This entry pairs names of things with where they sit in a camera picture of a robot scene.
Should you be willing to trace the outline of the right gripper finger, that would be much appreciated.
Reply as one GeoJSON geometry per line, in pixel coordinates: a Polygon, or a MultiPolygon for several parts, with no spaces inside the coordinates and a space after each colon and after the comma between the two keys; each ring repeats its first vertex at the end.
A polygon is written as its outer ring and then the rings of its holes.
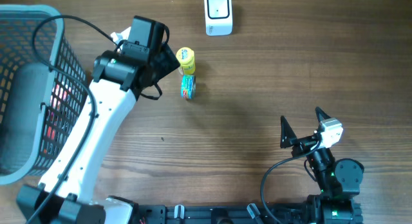
{"type": "Polygon", "coordinates": [[[289,148],[293,147],[297,144],[297,137],[291,128],[290,124],[288,123],[285,116],[281,116],[281,140],[280,140],[280,148],[289,148]]]}
{"type": "Polygon", "coordinates": [[[331,116],[327,115],[319,106],[315,108],[315,114],[317,116],[318,122],[331,119],[331,116]]]}

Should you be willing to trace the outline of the yellow lidded jar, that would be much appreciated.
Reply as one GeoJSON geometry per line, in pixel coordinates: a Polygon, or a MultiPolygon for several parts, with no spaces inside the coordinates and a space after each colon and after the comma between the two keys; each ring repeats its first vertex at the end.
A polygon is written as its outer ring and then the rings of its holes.
{"type": "Polygon", "coordinates": [[[182,75],[192,75],[196,70],[194,51],[188,47],[180,48],[176,52],[176,58],[180,63],[178,68],[182,75]]]}

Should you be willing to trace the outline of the colourful tin can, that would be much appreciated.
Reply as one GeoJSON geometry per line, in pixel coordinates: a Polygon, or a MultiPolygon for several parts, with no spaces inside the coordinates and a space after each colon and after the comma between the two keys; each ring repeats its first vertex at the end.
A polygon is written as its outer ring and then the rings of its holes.
{"type": "Polygon", "coordinates": [[[184,75],[182,78],[180,94],[182,98],[193,99],[196,93],[196,77],[184,75]]]}

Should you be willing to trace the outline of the red snack box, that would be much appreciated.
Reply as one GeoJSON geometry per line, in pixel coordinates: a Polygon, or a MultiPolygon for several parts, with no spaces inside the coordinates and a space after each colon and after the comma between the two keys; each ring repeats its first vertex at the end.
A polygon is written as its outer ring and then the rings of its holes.
{"type": "Polygon", "coordinates": [[[52,89],[49,106],[46,107],[46,122],[43,131],[42,152],[57,156],[67,141],[73,126],[71,88],[68,85],[56,84],[52,89]]]}

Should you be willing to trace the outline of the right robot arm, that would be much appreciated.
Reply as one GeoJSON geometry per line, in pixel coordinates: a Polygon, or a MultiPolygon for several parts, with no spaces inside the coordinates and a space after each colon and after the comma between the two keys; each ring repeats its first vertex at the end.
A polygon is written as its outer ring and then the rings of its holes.
{"type": "Polygon", "coordinates": [[[320,194],[307,197],[299,217],[303,223],[362,223],[361,205],[354,197],[361,191],[364,166],[351,158],[336,160],[333,157],[331,148],[341,139],[343,126],[319,107],[315,113],[318,128],[303,138],[295,135],[284,116],[280,119],[280,146],[290,147],[294,158],[306,158],[321,190],[320,194]]]}

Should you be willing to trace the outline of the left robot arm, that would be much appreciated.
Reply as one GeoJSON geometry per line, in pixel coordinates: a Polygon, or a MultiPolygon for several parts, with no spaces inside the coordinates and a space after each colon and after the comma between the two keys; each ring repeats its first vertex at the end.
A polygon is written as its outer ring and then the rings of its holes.
{"type": "Polygon", "coordinates": [[[176,70],[170,31],[135,16],[126,40],[95,60],[82,111],[51,167],[36,187],[25,185],[17,204],[28,223],[133,223],[138,204],[111,196],[94,201],[102,161],[121,123],[148,87],[176,70]]]}

